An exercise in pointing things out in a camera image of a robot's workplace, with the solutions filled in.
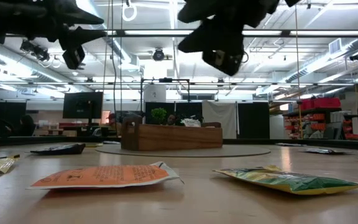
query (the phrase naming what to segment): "table surface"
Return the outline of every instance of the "table surface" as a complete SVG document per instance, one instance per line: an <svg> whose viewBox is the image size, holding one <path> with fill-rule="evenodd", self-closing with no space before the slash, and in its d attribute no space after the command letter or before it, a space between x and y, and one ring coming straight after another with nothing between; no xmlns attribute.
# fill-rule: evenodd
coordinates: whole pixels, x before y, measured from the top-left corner
<svg viewBox="0 0 358 224"><path fill-rule="evenodd" d="M267 147L272 153L232 158L163 158L103 154L40 157L36 146L0 147L0 156L21 159L0 175L2 223L358 223L358 189L337 195L302 197L266 189L212 172L213 169L275 164L285 171L358 182L358 151L348 156L298 152L299 147ZM26 190L35 181L65 169L166 162L180 180L126 189Z"/></svg>

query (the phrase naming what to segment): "black monitor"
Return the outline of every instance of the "black monitor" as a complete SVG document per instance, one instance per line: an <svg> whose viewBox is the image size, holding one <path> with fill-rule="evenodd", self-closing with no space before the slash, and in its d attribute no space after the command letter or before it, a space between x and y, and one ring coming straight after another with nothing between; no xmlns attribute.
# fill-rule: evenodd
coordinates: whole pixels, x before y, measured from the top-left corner
<svg viewBox="0 0 358 224"><path fill-rule="evenodd" d="M102 116L103 93L66 93L63 105L63 118L65 119L100 119Z"/></svg>

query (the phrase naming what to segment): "potted plant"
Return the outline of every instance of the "potted plant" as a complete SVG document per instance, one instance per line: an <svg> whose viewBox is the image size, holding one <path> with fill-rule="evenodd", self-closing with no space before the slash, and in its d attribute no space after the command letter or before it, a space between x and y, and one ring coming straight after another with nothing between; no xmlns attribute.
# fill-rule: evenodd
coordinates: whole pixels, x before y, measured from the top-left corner
<svg viewBox="0 0 358 224"><path fill-rule="evenodd" d="M158 124L163 124L166 116L167 116L167 111L165 109L163 108L152 109L153 120Z"/></svg>

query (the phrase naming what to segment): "wooden box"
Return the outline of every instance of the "wooden box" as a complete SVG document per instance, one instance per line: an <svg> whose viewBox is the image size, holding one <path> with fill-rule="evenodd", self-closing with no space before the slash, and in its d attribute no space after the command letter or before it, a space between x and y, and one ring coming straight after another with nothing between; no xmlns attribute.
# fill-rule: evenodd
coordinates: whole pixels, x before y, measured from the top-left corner
<svg viewBox="0 0 358 224"><path fill-rule="evenodd" d="M204 149L222 147L220 123L203 127L165 126L142 124L142 118L125 118L122 124L121 149L153 151L174 149Z"/></svg>

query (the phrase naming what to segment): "circular platform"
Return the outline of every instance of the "circular platform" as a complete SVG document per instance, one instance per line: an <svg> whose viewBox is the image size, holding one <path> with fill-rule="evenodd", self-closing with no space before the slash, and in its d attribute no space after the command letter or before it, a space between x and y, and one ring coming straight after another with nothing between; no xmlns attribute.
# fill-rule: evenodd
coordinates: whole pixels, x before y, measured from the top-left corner
<svg viewBox="0 0 358 224"><path fill-rule="evenodd" d="M99 152L130 155L130 156L155 156L155 157L237 157L257 156L270 153L270 150L257 146L224 145L217 149L182 149L170 151L130 151L121 149L121 145L104 145L96 148Z"/></svg>

